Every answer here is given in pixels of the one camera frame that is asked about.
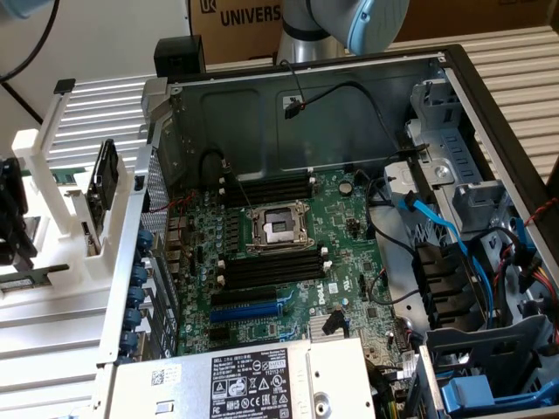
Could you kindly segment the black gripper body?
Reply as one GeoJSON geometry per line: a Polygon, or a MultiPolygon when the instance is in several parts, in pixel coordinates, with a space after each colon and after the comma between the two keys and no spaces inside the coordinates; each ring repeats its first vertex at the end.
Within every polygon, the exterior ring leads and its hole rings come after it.
{"type": "Polygon", "coordinates": [[[1,265],[32,267],[37,250],[27,235],[28,204],[19,161],[1,160],[1,265]]]}

